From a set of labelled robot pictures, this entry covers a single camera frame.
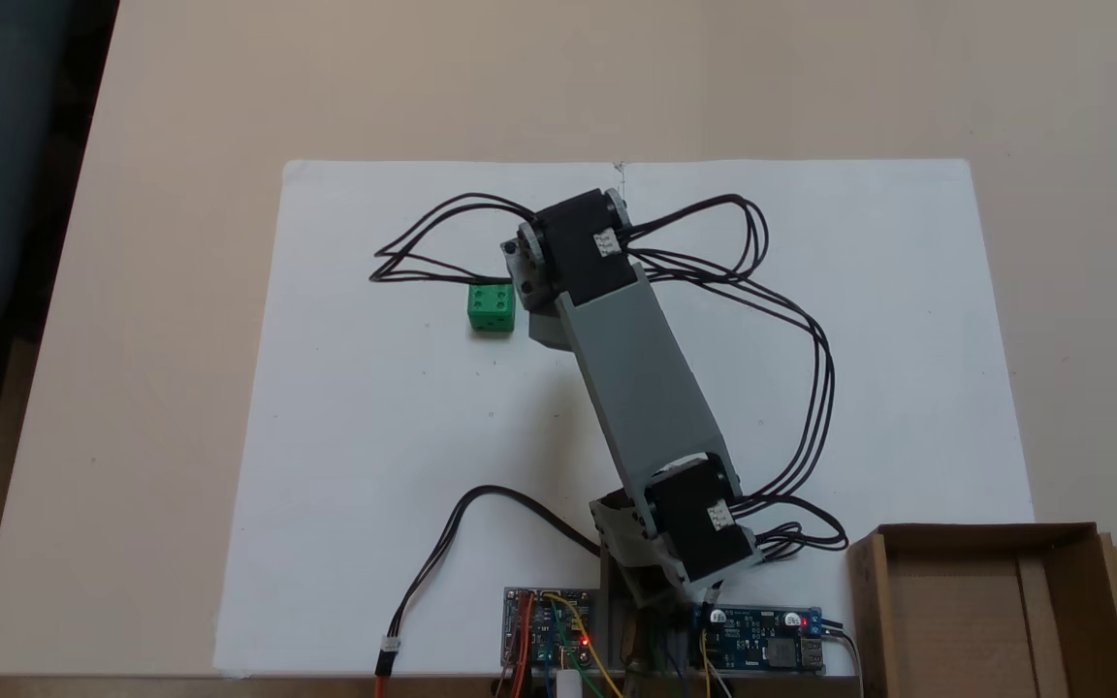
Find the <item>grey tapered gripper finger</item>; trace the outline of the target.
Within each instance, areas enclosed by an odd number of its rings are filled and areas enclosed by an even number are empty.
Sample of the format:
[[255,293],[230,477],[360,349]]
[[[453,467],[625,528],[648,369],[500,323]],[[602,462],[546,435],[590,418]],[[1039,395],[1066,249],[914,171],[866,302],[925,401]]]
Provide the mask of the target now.
[[528,336],[545,348],[570,350],[570,340],[558,310],[540,308],[528,314]]

